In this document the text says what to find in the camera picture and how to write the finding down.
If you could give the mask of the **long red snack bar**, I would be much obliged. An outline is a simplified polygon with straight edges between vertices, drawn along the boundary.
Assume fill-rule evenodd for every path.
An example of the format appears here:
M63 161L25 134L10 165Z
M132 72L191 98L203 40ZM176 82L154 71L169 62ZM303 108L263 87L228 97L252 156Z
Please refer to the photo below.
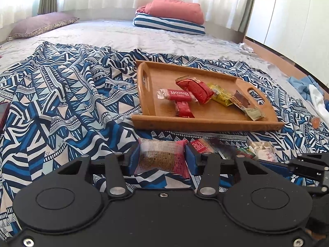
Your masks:
M220 141L217 138L200 138L191 142L191 145L194 147L198 153L209 154L214 153L218 154L224 160L230 160L236 156L236 148L230 146Z

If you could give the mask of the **clear nut snack packet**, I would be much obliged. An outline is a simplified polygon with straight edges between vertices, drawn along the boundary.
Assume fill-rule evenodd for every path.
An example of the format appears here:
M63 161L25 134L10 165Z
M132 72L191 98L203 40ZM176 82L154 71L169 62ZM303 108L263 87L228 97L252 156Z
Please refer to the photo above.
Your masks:
M276 149L270 142L260 141L260 142L253 142L250 141L249 143L249 150L255 154L256 160L263 160L267 162L278 162L276 156Z

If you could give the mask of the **pink mesh snack packet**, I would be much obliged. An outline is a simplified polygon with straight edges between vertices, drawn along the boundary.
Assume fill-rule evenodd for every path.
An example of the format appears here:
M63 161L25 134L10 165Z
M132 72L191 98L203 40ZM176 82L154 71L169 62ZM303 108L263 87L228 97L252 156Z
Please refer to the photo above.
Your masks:
M189 169L185 161L186 143L187 140L158 141L140 138L139 159L135 174L158 169L189 179Z

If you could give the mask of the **small dark red bar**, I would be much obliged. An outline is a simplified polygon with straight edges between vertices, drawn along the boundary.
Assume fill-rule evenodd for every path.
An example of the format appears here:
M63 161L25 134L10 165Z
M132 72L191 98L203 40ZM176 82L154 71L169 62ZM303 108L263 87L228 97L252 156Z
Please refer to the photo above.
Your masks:
M190 106L185 101L175 101L176 116L180 118L194 118Z

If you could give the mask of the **yellow snack packet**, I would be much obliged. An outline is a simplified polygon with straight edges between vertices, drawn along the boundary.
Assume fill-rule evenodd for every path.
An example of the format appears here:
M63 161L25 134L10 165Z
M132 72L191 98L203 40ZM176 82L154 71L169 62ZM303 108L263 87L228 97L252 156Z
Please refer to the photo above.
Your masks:
M212 96L212 100L216 101L217 103L223 106L230 106L233 103L231 102L231 93L220 87L219 85L209 83L207 84L208 87L214 92Z

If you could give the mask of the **brown chocolate nut bar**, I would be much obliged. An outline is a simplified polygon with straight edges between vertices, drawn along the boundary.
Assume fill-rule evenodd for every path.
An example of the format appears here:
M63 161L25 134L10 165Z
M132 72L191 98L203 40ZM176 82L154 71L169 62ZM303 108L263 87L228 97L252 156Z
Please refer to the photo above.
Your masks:
M231 96L230 101L253 121L257 121L265 117L265 115L257 107L252 107L249 100L239 91L235 91L235 94Z

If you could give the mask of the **red nut snack packet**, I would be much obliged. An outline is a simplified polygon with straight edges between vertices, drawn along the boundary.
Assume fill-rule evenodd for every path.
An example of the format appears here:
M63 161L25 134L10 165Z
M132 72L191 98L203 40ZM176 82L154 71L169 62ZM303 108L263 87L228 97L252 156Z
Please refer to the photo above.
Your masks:
M214 92L201 80L195 77L183 76L175 80L176 85L191 92L200 104L206 104Z

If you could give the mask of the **red Biscoff biscuit packet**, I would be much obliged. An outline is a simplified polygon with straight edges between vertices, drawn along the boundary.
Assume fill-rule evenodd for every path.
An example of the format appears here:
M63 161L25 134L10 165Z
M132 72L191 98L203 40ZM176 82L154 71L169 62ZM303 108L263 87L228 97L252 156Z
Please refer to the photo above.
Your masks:
M159 89L157 98L178 102L197 102L197 99L191 92L176 89Z

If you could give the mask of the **green wasabi peas packet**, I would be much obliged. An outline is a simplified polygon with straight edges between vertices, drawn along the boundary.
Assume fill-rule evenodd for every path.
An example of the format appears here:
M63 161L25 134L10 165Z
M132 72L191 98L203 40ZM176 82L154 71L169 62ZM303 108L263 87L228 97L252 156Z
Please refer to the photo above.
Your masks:
M249 150L249 148L237 148L236 149L236 156L238 158L249 158L252 160L256 160L256 155Z

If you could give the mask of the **light blue cloth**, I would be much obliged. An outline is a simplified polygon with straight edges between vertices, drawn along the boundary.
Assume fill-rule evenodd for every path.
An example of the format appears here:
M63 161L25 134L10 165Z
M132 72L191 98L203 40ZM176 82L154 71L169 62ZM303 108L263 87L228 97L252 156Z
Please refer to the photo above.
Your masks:
M287 82L289 82L295 88L295 90L298 91L304 100L311 101L311 95L308 88L311 84L314 85L322 95L324 95L323 90L312 76L305 76L300 80L291 76L287 79Z

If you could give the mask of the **blue white patterned cloth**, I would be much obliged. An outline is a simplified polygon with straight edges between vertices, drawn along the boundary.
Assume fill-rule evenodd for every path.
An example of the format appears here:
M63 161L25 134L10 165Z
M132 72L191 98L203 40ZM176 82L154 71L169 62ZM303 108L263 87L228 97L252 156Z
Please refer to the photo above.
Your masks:
M1 73L1 101L10 104L1 136L1 239L21 226L12 208L20 189L63 164L124 153L140 138L194 141L213 133L142 131L131 117L140 113L138 60L183 65L236 76L262 91L284 127L277 132L216 135L224 143L245 146L268 141L279 161L300 153L328 151L328 125L313 128L312 114L269 75L235 60L207 60L186 55L120 52L109 46L43 42L26 59L10 62Z

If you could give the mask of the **grey bed sheet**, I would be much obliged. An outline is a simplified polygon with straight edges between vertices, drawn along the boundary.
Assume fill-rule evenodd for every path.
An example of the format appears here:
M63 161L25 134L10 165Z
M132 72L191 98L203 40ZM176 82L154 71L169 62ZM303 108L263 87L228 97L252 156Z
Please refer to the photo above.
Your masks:
M62 44L110 46L118 51L141 49L148 53L167 53L212 60L243 61L259 72L267 73L295 99L302 96L287 82L287 74L238 44L210 35L189 35L164 30L135 27L127 21L83 21L44 34L16 39L1 46L1 70L33 54L38 45L48 41Z

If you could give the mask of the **crumpled white wrapper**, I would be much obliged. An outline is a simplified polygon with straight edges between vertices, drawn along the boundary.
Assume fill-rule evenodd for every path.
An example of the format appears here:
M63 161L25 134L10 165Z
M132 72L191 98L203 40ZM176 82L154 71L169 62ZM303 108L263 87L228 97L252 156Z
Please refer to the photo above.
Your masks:
M253 56L253 57L257 56L257 54L254 52L254 49L249 45L247 45L245 42L239 43L238 48L239 48L239 52L243 55Z

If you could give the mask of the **white wardrobe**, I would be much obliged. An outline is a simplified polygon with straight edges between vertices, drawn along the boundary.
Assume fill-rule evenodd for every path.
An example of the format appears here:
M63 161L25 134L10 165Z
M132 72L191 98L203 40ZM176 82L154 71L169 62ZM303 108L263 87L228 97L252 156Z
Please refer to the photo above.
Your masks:
M328 0L255 0L247 37L328 85Z

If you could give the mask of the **wooden bed frame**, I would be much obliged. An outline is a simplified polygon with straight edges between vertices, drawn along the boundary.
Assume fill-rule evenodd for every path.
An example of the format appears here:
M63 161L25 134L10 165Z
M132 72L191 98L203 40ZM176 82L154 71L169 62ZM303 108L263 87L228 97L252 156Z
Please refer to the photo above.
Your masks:
M319 84L323 91L328 96L328 87L325 86L318 78L316 78L310 72L307 72L302 66L299 66L292 60L281 55L280 53L270 49L269 47L256 42L255 40L245 37L244 42L250 46L254 52L263 60L274 64L280 71L284 72L287 76L294 76L297 79L301 79L305 76L312 76L313 79Z

